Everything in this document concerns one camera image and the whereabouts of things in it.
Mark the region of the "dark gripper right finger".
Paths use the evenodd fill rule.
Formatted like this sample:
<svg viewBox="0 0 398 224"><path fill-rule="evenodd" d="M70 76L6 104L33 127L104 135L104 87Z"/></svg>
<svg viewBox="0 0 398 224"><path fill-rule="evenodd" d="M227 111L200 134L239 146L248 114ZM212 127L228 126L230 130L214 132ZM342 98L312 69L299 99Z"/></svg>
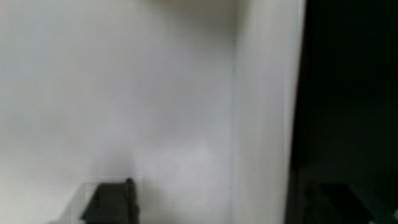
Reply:
<svg viewBox="0 0 398 224"><path fill-rule="evenodd" d="M310 224L369 224L370 211L344 184L317 184L310 196Z"/></svg>

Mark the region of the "translucent gripper left finger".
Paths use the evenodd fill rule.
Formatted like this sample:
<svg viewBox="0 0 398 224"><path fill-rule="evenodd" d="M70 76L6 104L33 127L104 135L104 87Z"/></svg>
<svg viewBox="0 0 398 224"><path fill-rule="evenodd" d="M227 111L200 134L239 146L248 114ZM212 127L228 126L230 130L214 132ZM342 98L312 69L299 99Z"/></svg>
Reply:
<svg viewBox="0 0 398 224"><path fill-rule="evenodd" d="M81 216L86 224L141 224L138 185L132 178L102 183Z"/></svg>

